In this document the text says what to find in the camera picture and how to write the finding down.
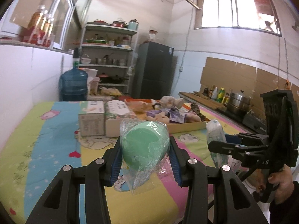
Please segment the person's right hand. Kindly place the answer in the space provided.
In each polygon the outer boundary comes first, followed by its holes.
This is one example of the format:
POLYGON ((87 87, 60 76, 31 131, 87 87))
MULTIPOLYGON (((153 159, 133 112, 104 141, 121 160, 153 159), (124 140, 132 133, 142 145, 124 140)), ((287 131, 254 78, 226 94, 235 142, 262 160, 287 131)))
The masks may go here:
POLYGON ((266 182, 274 185, 278 185, 275 193, 275 203, 281 204, 287 200, 295 189, 293 183, 291 169, 285 164, 279 172, 272 173, 269 175, 268 180, 263 175, 261 169, 256 170, 256 192, 263 192, 266 188, 266 182))

